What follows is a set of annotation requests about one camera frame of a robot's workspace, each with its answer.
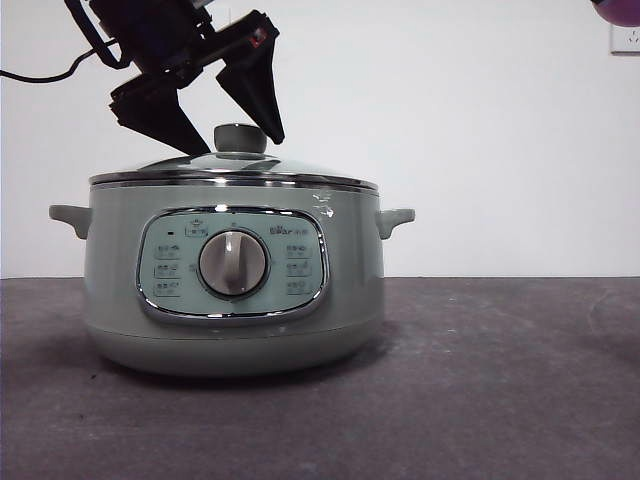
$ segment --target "wall outlet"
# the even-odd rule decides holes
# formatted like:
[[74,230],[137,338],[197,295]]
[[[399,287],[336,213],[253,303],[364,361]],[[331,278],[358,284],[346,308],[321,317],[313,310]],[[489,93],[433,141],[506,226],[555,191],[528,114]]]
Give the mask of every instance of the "wall outlet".
[[611,25],[610,44],[614,55],[640,55],[640,27]]

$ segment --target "control knob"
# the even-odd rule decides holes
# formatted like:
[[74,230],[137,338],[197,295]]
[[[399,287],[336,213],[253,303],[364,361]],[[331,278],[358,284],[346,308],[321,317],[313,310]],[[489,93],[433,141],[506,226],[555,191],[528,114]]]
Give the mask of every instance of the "control knob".
[[267,269],[267,256],[251,234],[229,230],[214,235],[200,252],[200,276],[214,292],[238,296],[256,288]]

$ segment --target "stainless steel rim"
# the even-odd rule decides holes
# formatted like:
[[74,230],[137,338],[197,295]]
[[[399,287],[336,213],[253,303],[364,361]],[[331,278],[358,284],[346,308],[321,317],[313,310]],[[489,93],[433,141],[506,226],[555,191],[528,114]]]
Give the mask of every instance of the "stainless steel rim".
[[322,190],[337,190],[344,192],[366,193],[378,196],[378,187],[375,184],[369,186],[343,185],[327,182],[303,182],[267,180],[259,178],[231,178],[220,176],[215,178],[192,178],[192,179],[164,179],[164,180],[126,180],[111,181],[107,183],[93,183],[91,190],[102,190],[106,188],[126,188],[126,187],[155,187],[155,186],[208,186],[208,187],[270,187],[270,188],[309,188]]
[[375,183],[366,182],[347,177],[336,177],[330,175],[312,175],[312,174],[289,174],[289,173],[269,173],[269,172],[206,172],[206,171],[134,171],[134,172],[116,172],[96,175],[89,179],[92,187],[110,185],[113,183],[117,186],[134,186],[130,182],[144,182],[145,184],[157,185],[158,182],[174,182],[168,185],[176,185],[175,182],[184,182],[192,180],[205,180],[219,185],[233,182],[249,182],[250,186],[268,186],[268,187],[291,187],[298,184],[304,185],[301,188],[334,188],[352,187],[360,190],[378,191]]

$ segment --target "glass lid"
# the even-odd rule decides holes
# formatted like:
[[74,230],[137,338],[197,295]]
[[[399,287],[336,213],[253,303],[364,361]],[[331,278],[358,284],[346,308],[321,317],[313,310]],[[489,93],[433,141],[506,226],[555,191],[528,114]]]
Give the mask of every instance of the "glass lid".
[[274,182],[287,186],[287,183],[294,182],[300,186],[327,184],[377,190],[373,183],[344,177],[324,167],[266,155],[263,153],[266,137],[264,140],[262,137],[262,131],[251,125],[222,125],[216,127],[215,131],[218,152],[163,160],[137,170],[96,175],[91,177],[90,182],[98,185],[131,181],[235,180],[265,186],[274,186]]

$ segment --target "pot handle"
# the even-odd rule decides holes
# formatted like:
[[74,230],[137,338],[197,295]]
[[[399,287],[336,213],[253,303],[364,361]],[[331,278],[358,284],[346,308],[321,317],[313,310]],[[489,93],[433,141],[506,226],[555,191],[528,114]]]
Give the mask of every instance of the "pot handle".
[[376,224],[380,232],[380,239],[386,240],[398,225],[413,222],[416,219],[416,211],[412,208],[400,208],[397,210],[384,210],[378,212]]
[[89,225],[91,225],[91,209],[86,207],[74,207],[71,205],[51,205],[49,218],[68,223],[76,231],[78,238],[87,239]]

